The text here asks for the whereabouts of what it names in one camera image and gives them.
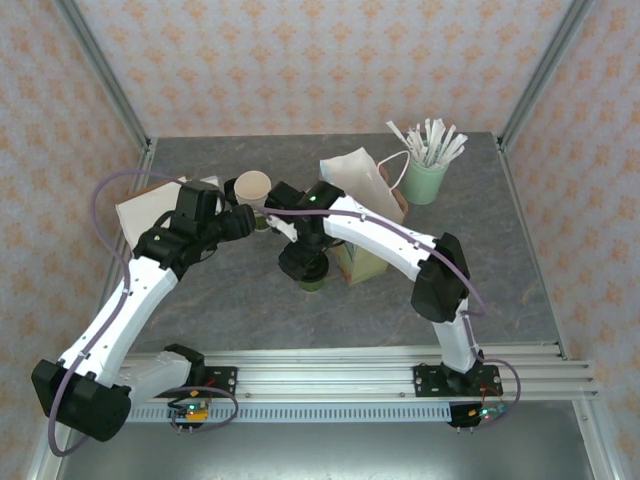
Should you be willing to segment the stack of paper cups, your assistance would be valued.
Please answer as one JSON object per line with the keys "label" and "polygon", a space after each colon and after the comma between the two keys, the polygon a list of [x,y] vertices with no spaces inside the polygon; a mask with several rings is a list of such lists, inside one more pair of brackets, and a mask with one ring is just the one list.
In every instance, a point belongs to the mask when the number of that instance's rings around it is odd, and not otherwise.
{"label": "stack of paper cups", "polygon": [[[235,193],[240,205],[246,204],[262,208],[265,205],[268,194],[272,188],[270,178],[262,171],[251,170],[237,178]],[[267,226],[264,216],[254,214],[256,226]]]}

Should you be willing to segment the printed paper gift bag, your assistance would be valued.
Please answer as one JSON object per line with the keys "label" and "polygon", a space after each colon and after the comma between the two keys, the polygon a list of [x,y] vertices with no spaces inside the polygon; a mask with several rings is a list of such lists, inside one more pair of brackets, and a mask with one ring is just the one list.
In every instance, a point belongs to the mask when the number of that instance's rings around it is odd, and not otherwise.
{"label": "printed paper gift bag", "polygon": [[[378,168],[397,157],[404,159],[401,173],[398,179],[388,186]],[[375,162],[365,148],[361,147],[346,155],[321,160],[320,179],[339,187],[374,213],[399,223],[402,212],[390,190],[399,190],[409,160],[409,151],[404,150]],[[333,252],[348,286],[384,274],[388,267],[388,263],[383,259],[352,243],[344,242],[334,247]]]}

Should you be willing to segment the stack of paper napkins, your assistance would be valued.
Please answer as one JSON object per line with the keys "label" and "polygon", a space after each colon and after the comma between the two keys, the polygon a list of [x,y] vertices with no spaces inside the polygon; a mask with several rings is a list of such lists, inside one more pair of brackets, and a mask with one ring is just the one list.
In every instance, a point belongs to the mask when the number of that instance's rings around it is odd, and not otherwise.
{"label": "stack of paper napkins", "polygon": [[165,212],[175,209],[179,190],[178,183],[165,180],[130,195],[115,206],[131,250],[136,247],[140,236]]}

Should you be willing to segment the green straw holder cup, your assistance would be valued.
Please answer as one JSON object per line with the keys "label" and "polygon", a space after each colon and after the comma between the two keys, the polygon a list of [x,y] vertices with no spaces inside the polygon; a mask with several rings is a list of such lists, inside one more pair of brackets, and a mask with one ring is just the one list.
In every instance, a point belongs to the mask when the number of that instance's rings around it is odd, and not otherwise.
{"label": "green straw holder cup", "polygon": [[409,203],[414,205],[432,203],[438,195],[448,168],[449,166],[424,167],[416,161],[416,155],[411,152],[409,164],[400,184],[401,193]]}

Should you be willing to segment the grey metal panel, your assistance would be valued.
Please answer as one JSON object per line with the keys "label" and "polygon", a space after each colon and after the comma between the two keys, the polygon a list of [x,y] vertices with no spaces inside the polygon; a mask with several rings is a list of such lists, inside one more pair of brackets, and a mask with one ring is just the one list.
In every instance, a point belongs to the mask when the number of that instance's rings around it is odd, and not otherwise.
{"label": "grey metal panel", "polygon": [[127,426],[62,462],[56,480],[594,480],[577,428],[235,424],[199,435]]}

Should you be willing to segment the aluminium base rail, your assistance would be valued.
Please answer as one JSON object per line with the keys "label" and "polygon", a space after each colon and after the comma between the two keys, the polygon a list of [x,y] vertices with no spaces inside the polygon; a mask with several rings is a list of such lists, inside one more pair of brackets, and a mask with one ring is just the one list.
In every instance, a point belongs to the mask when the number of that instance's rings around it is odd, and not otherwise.
{"label": "aluminium base rail", "polygon": [[[585,360],[565,361],[558,345],[488,345],[507,361],[506,400],[577,400],[602,392]],[[441,360],[437,346],[209,351],[205,363],[237,368],[236,396],[247,402],[412,402],[413,369]]]}

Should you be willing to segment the aluminium frame post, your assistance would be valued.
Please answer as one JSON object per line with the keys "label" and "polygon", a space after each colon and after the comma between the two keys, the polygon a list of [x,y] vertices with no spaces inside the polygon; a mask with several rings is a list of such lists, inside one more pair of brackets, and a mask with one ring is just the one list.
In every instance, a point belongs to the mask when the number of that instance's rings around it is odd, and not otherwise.
{"label": "aluminium frame post", "polygon": [[594,0],[571,0],[501,134],[496,137],[501,152],[506,152],[515,144],[517,135],[533,111],[547,83],[551,80],[574,36],[582,27],[593,3]]}
{"label": "aluminium frame post", "polygon": [[111,67],[106,54],[99,45],[92,29],[76,0],[52,0],[79,43],[85,59],[89,62],[106,95],[111,100],[128,133],[140,148],[150,144],[138,115],[135,113],[120,81]]}

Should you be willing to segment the aluminium table side rail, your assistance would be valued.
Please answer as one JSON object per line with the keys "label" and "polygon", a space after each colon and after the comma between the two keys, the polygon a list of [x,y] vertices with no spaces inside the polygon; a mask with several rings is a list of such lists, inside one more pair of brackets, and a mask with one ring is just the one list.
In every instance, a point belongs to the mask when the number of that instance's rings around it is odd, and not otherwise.
{"label": "aluminium table side rail", "polygon": [[[126,196],[144,188],[149,182],[148,172],[151,170],[158,141],[158,137],[151,137],[142,145],[136,166],[133,168],[134,172],[125,175],[127,178]],[[101,180],[95,187],[89,201],[91,225],[94,233],[98,236],[104,233],[102,230],[103,224],[98,220],[97,210],[99,195],[104,188],[102,185],[103,182],[105,181]],[[101,245],[107,249],[107,252],[110,254],[110,259],[95,314],[101,310],[111,294],[116,290],[124,270],[121,262],[124,261],[129,252],[123,230],[119,225],[116,226],[116,233],[107,238],[107,243],[102,242]],[[26,480],[56,480],[58,476],[62,458],[56,457],[51,453],[48,441],[48,422],[49,420],[46,419],[40,427],[39,439],[29,465],[28,473],[25,476]]]}
{"label": "aluminium table side rail", "polygon": [[[572,355],[568,350],[567,337],[563,331],[563,327],[555,317],[555,310],[551,302],[551,297],[537,260],[533,240],[525,218],[524,209],[522,207],[522,203],[516,189],[514,176],[507,158],[506,147],[503,145],[500,137],[494,135],[493,139],[495,141],[496,150],[524,231],[524,236],[533,261],[537,279],[542,288],[544,297],[551,309],[552,317],[558,333],[560,351],[565,356],[565,361],[572,360]],[[585,445],[590,469],[594,480],[629,480],[626,468],[622,465],[621,457],[614,452],[613,434],[603,400],[604,398],[600,392],[596,391],[592,394],[582,393],[577,400],[572,401],[572,408],[577,418],[580,433]]]}

